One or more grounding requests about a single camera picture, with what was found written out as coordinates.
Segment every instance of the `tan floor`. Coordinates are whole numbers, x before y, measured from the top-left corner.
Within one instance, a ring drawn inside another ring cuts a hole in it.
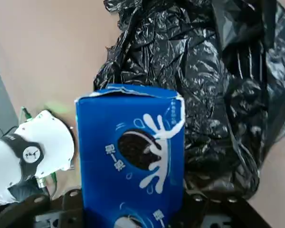
[[[0,0],[0,72],[15,109],[50,108],[76,126],[74,99],[93,90],[105,47],[120,33],[117,18],[102,0]],[[76,167],[58,172],[57,196],[80,185]],[[285,138],[272,148],[250,202],[273,228],[285,228]]]

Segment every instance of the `black plastic bag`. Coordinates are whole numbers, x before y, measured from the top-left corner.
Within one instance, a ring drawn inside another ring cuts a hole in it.
[[[94,89],[177,90],[186,102],[187,189],[251,197],[285,124],[285,9],[275,0],[104,3],[123,33]]]

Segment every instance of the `oreo cookie image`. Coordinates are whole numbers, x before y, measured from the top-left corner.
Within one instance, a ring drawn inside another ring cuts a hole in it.
[[[114,228],[143,228],[143,225],[136,217],[126,215],[115,222]]]
[[[118,139],[118,149],[121,155],[132,165],[142,170],[149,170],[149,165],[161,158],[150,151],[155,145],[159,150],[161,146],[155,138],[141,129],[129,129]]]

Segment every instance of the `blue box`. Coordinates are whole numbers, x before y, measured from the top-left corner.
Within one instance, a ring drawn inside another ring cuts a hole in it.
[[[76,111],[88,227],[167,227],[183,195],[183,98],[111,84],[77,100]]]

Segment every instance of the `black metal frame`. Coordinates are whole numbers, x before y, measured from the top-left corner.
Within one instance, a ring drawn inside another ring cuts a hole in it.
[[[0,228],[83,228],[83,218],[81,190],[71,190],[54,201],[45,195],[35,195],[10,206],[0,214]],[[168,227],[270,228],[242,198],[218,202],[199,194],[184,195],[183,206]]]

